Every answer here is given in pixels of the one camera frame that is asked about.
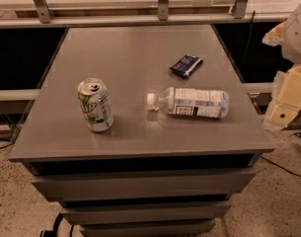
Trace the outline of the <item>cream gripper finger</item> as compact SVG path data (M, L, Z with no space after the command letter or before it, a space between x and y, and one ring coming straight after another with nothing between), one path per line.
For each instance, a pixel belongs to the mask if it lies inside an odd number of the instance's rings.
M263 126L269 131L287 128L301 112L301 64L294 64L287 72L278 71L274 77L271 101Z
M270 46L281 45L283 42L283 33L286 23L282 22L266 33L262 39L262 43Z

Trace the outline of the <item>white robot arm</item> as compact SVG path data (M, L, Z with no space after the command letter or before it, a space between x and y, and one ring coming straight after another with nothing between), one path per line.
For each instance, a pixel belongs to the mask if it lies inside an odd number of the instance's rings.
M263 37L263 43L281 46L282 57L293 63L287 72L278 71L272 84L272 100L263 125L269 131L287 128L301 113L301 3L285 22Z

